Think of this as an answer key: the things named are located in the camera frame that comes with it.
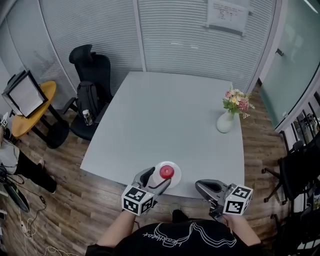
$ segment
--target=window blinds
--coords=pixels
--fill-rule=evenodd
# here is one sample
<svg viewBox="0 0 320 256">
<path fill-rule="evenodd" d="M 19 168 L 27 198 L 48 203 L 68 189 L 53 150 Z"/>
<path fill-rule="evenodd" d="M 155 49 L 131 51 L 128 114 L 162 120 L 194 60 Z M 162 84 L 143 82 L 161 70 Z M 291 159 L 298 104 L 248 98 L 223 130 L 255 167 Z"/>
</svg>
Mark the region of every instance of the window blinds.
<svg viewBox="0 0 320 256">
<path fill-rule="evenodd" d="M 206 0 L 138 0 L 138 5 L 147 71 L 228 80 L 237 89 L 248 88 L 266 46 L 275 0 L 250 0 L 252 15 L 243 37 L 206 28 Z"/>
<path fill-rule="evenodd" d="M 21 62 L 19 55 L 12 42 L 7 22 L 4 20 L 0 26 L 0 57 L 2 62 L 12 77 L 14 74 L 25 70 L 23 63 Z"/>
<path fill-rule="evenodd" d="M 92 51 L 111 62 L 114 95 L 129 71 L 142 71 L 132 0 L 40 0 L 55 50 L 74 87 L 79 84 L 70 52 L 92 44 Z"/>
<path fill-rule="evenodd" d="M 0 1 L 0 25 L 5 20 L 8 12 L 10 11 L 11 7 L 14 5 L 16 0 L 1 0 Z"/>
<path fill-rule="evenodd" d="M 17 0 L 6 20 L 23 65 L 30 69 L 38 83 L 49 80 L 56 82 L 57 92 L 53 105 L 62 108 L 76 93 L 55 56 L 37 1 Z"/>
</svg>

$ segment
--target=water bottle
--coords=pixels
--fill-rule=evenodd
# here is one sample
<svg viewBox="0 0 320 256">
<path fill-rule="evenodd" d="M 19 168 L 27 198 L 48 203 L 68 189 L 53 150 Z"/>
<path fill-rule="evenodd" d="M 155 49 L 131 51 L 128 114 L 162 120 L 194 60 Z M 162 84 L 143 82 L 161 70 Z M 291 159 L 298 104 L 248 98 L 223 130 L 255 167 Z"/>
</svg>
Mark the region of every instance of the water bottle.
<svg viewBox="0 0 320 256">
<path fill-rule="evenodd" d="M 85 124 L 87 126 L 92 125 L 93 121 L 92 121 L 92 117 L 91 117 L 91 114 L 89 112 L 89 109 L 86 109 L 86 110 L 82 111 L 82 114 L 83 114 L 83 117 L 84 117 Z"/>
</svg>

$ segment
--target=glass wall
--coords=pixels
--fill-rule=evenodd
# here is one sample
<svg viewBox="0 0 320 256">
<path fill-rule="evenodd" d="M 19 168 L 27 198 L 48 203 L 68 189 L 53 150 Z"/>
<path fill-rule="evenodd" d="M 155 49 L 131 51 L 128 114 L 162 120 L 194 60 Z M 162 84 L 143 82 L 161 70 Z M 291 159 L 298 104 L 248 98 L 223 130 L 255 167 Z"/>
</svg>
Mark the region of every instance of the glass wall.
<svg viewBox="0 0 320 256">
<path fill-rule="evenodd" d="M 276 127 L 299 101 L 320 62 L 320 4 L 289 0 L 279 49 L 261 87 L 261 96 Z"/>
</svg>

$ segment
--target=cable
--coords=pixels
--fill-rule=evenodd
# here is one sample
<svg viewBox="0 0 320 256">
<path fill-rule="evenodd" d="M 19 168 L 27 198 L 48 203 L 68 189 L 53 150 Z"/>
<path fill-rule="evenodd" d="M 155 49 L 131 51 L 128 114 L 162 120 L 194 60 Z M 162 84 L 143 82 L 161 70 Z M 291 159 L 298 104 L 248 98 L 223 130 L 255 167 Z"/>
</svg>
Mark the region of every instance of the cable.
<svg viewBox="0 0 320 256">
<path fill-rule="evenodd" d="M 19 185 L 25 184 L 24 178 L 22 178 L 19 174 L 16 174 L 16 175 L 17 175 L 20 179 L 22 179 L 22 183 L 16 181 L 14 178 L 8 176 L 8 173 L 7 173 L 7 178 L 9 178 L 10 180 L 14 181 L 15 183 L 17 183 L 17 184 L 19 184 Z"/>
<path fill-rule="evenodd" d="M 140 223 L 138 221 L 134 221 L 134 222 L 137 224 L 138 229 L 140 229 Z"/>
<path fill-rule="evenodd" d="M 26 232 L 24 232 L 24 231 L 22 230 L 22 226 L 21 226 L 21 209 L 20 209 L 20 207 L 19 207 L 19 219 L 20 219 L 19 225 L 21 226 L 21 232 L 23 233 L 23 236 L 24 236 L 24 246 L 25 246 L 26 254 L 28 255 L 26 238 L 32 238 L 31 242 L 33 243 L 33 246 L 34 246 L 36 252 L 37 252 L 38 254 L 42 255 L 42 256 L 47 256 L 47 252 L 49 252 L 49 253 L 51 253 L 51 254 L 58 253 L 58 254 L 60 254 L 60 256 L 62 256 L 61 253 L 64 253 L 64 254 L 67 255 L 67 256 L 71 256 L 71 255 L 72 255 L 72 256 L 78 256 L 77 254 L 74 254 L 74 253 L 71 253 L 71 252 L 67 253 L 67 252 L 65 252 L 64 250 L 59 250 L 59 249 L 57 249 L 57 248 L 55 248 L 55 247 L 53 247 L 53 246 L 51 246 L 51 245 L 48 246 L 47 248 L 45 248 L 44 254 L 42 254 L 41 252 L 38 251 L 38 248 L 37 248 L 37 246 L 36 246 L 36 242 L 35 242 L 35 240 L 34 240 L 34 235 L 37 233 L 37 225 L 36 225 L 36 223 L 35 223 L 35 220 L 36 220 L 36 218 L 38 217 L 38 213 L 41 212 L 41 211 L 44 211 L 44 210 L 47 208 L 47 204 L 46 204 L 45 199 L 44 199 L 41 195 L 38 195 L 38 194 L 36 194 L 36 193 L 31 192 L 30 190 L 26 189 L 25 187 L 20 186 L 20 188 L 23 188 L 23 189 L 29 191 L 30 193 L 39 196 L 40 199 L 41 199 L 41 201 L 42 201 L 42 203 L 44 204 L 44 208 L 43 208 L 43 209 L 39 209 L 39 210 L 36 212 L 35 218 L 34 218 L 33 220 L 32 220 L 32 218 L 28 218 L 28 220 L 27 220 L 27 222 L 26 222 L 26 229 L 27 229 Z M 32 232 L 32 224 L 34 224 L 34 233 Z"/>
<path fill-rule="evenodd" d="M 30 224 L 30 229 L 32 228 L 32 224 L 35 222 L 36 218 L 38 217 L 38 213 L 44 211 L 46 208 L 47 208 L 47 204 L 45 203 L 43 209 L 39 209 L 39 210 L 36 211 L 35 218 L 33 219 L 33 221 Z"/>
</svg>

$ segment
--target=black office chair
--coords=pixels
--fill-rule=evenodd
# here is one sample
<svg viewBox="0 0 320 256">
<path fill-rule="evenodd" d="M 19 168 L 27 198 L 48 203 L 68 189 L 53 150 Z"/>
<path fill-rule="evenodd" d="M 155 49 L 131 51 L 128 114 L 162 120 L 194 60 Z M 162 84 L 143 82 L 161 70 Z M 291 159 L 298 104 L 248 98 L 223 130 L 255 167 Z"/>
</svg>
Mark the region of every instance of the black office chair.
<svg viewBox="0 0 320 256">
<path fill-rule="evenodd" d="M 273 243 L 275 256 L 288 255 L 317 255 L 320 253 L 316 240 L 320 238 L 320 209 L 312 211 L 309 207 L 302 212 L 293 213 L 285 219 L 285 224 L 281 225 L 276 214 L 270 216 L 275 219 L 276 238 Z M 311 248 L 298 249 L 301 243 L 312 243 Z"/>
<path fill-rule="evenodd" d="M 285 196 L 283 205 L 288 199 L 293 202 L 300 194 L 306 193 L 311 197 L 316 189 L 314 180 L 320 175 L 320 168 L 317 166 L 319 156 L 320 132 L 308 145 L 303 146 L 302 141 L 297 141 L 288 155 L 278 160 L 280 173 L 269 168 L 262 169 L 263 174 L 268 172 L 279 179 L 278 185 L 263 201 L 268 202 L 281 186 Z"/>
<path fill-rule="evenodd" d="M 110 70 L 111 65 L 108 57 L 91 52 L 92 44 L 85 44 L 72 50 L 69 56 L 70 63 L 74 64 L 80 78 L 80 84 L 93 83 L 97 90 L 99 100 L 103 103 L 100 114 L 94 120 L 94 124 L 87 126 L 82 113 L 77 113 L 70 125 L 70 130 L 85 140 L 91 141 L 98 124 L 113 96 L 110 92 Z M 71 98 L 64 106 L 62 113 L 65 114 L 68 109 L 78 112 L 77 99 Z"/>
</svg>

